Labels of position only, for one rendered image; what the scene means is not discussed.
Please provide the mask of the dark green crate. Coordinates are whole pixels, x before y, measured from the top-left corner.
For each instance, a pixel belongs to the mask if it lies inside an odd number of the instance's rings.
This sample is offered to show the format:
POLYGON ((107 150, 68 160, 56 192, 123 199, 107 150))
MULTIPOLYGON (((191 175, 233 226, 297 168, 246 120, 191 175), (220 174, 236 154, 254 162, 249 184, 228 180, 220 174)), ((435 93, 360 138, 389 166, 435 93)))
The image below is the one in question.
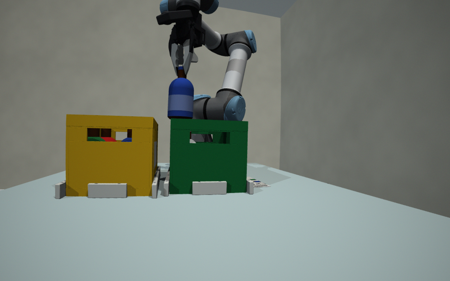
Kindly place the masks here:
POLYGON ((170 194, 192 194, 193 181, 226 181, 246 192, 248 121, 170 119, 170 194), (191 134, 212 142, 190 143, 191 134))

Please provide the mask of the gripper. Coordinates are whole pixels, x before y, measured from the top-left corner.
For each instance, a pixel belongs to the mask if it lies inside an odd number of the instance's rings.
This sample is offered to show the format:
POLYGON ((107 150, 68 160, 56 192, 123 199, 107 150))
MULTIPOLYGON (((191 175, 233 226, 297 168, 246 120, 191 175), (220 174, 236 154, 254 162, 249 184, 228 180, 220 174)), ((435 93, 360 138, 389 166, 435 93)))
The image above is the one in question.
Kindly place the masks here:
POLYGON ((187 75, 191 62, 198 62, 194 48, 205 46, 205 30, 202 28, 202 15, 199 13, 198 5, 189 1, 179 2, 176 11, 180 10, 191 10, 193 18, 176 22, 170 34, 168 47, 176 75, 179 65, 183 66, 187 75))

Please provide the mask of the white paper pick list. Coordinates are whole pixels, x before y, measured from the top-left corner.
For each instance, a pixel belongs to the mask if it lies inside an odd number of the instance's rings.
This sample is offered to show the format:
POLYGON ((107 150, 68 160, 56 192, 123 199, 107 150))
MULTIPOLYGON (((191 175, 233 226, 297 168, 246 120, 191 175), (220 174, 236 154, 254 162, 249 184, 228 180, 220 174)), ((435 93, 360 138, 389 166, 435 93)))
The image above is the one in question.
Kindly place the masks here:
POLYGON ((249 180, 252 180, 254 182, 254 187, 270 187, 269 185, 262 183, 254 178, 251 178, 251 177, 247 177, 247 178, 249 178, 249 180))

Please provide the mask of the yellow crate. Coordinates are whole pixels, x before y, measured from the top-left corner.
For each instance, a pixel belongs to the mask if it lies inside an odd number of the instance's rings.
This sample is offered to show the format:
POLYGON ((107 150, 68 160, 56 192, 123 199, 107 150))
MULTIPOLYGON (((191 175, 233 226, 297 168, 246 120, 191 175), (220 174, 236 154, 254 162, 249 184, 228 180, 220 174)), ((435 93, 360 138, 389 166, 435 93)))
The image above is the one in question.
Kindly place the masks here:
POLYGON ((157 171, 154 117, 66 115, 66 196, 88 196, 89 183, 127 183, 127 196, 152 196, 157 171), (132 129, 132 142, 88 142, 88 128, 132 129), (155 154, 155 157, 154 157, 155 154))

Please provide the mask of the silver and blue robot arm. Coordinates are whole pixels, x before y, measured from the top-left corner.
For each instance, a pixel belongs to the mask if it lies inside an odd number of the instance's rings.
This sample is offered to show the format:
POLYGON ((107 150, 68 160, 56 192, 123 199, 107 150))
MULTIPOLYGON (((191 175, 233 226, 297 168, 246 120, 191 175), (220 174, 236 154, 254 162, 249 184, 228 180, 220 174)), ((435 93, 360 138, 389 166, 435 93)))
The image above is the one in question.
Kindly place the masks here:
MULTIPOLYGON (((160 3, 161 14, 157 16, 159 25, 170 25, 184 19, 192 18, 191 10, 176 11, 179 2, 194 2, 199 11, 214 13, 218 0, 163 0, 160 3)), ((251 30, 229 34, 219 34, 202 20, 205 30, 205 46, 221 56, 230 56, 223 80, 215 98, 209 95, 194 95, 193 118, 209 120, 242 121, 245 115, 245 100, 240 94, 247 60, 257 52, 255 35, 251 30)))

